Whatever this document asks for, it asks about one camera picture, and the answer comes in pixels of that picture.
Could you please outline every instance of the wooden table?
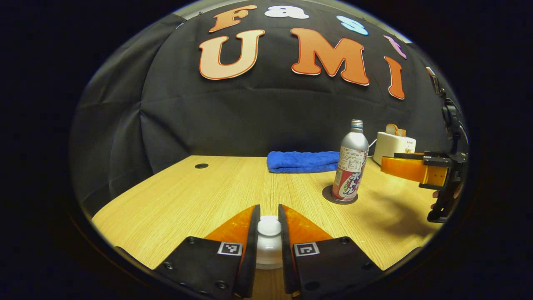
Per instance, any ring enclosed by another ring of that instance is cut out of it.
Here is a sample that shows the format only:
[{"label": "wooden table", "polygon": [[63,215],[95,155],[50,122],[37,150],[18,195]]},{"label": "wooden table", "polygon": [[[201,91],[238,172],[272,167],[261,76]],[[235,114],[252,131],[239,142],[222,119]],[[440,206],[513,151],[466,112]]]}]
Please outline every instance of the wooden table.
[{"label": "wooden table", "polygon": [[[207,163],[209,167],[196,169]],[[431,190],[380,171],[367,160],[359,198],[348,205],[322,196],[335,172],[269,173],[266,157],[190,156],[126,191],[93,222],[114,246],[154,269],[187,236],[205,237],[255,204],[261,215],[289,206],[334,238],[349,236],[386,269],[423,245],[440,227],[426,220]],[[257,270],[254,299],[289,299],[281,269]]]}]

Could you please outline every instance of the screw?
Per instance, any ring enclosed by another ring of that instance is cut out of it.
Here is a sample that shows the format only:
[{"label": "screw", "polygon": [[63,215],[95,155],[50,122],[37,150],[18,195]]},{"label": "screw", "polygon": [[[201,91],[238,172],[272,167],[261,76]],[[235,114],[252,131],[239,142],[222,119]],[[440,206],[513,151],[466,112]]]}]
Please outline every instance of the screw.
[{"label": "screw", "polygon": [[165,268],[169,269],[169,270],[172,270],[174,267],[172,266],[171,263],[169,262],[164,262],[163,265],[165,266]]},{"label": "screw", "polygon": [[228,285],[222,280],[215,282],[215,285],[219,289],[227,289],[228,288]]}]

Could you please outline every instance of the white letter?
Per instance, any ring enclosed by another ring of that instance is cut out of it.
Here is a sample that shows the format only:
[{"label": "white letter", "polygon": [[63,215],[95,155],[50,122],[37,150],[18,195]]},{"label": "white letter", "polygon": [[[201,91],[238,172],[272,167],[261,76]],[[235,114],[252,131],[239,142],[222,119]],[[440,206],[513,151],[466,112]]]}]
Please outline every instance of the white letter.
[{"label": "white letter", "polygon": [[271,6],[268,9],[269,10],[265,12],[265,15],[267,17],[273,17],[273,18],[291,17],[294,19],[309,18],[309,16],[303,12],[303,9],[299,7],[295,7],[295,6],[277,5],[277,6]]}]

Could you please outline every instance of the black backdrop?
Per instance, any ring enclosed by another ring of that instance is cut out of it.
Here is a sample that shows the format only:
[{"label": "black backdrop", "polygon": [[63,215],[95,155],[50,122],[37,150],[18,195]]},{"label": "black backdrop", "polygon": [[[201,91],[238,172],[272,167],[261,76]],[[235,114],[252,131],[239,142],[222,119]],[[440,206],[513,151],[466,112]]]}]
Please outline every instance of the black backdrop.
[{"label": "black backdrop", "polygon": [[[4,179],[3,298],[147,299],[157,295],[104,259],[70,221],[68,137],[81,91],[128,38],[169,14],[175,2],[87,2],[76,7],[16,2],[3,5],[7,50],[4,116],[9,143]],[[412,298],[526,297],[531,257],[523,234],[531,220],[527,186],[516,180],[527,162],[502,153],[530,151],[513,132],[527,120],[525,7],[507,2],[361,1],[358,5],[407,33],[431,54],[473,124],[473,170],[467,218],[444,236],[438,251],[382,295]],[[458,48],[450,48],[453,41]],[[502,84],[502,78],[508,79]]]},{"label": "black backdrop", "polygon": [[[208,32],[215,24],[213,16],[250,4],[257,8],[239,24]],[[363,120],[370,143],[386,124],[395,123],[417,140],[419,151],[450,149],[440,99],[425,67],[432,67],[448,95],[460,101],[426,55],[394,38],[407,55],[405,60],[384,37],[392,34],[322,4],[285,1],[309,15],[303,20],[264,15],[277,4],[239,2],[183,24],[183,18],[170,14],[121,45],[97,71],[78,103],[70,144],[72,182],[91,215],[190,154],[338,151],[352,119]],[[337,15],[360,22],[369,34],[344,28]],[[293,73],[290,67],[298,62],[299,47],[290,30],[298,27],[319,32],[332,46],[341,38],[362,44],[370,85],[347,82],[340,73],[330,77],[324,70],[318,76]],[[220,61],[230,64],[240,56],[241,41],[235,35],[252,29],[266,33],[259,38],[251,70],[219,81],[201,76],[200,43],[228,36]],[[391,79],[384,56],[402,66],[403,100],[387,90]]]}]

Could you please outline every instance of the folded towel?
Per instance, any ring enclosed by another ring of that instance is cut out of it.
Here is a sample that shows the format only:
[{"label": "folded towel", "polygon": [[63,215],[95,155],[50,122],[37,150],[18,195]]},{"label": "folded towel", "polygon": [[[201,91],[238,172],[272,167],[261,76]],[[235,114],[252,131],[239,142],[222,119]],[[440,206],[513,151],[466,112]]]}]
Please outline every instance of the folded towel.
[{"label": "folded towel", "polygon": [[337,169],[339,152],[279,152],[272,151],[266,157],[272,173],[317,173]]}]

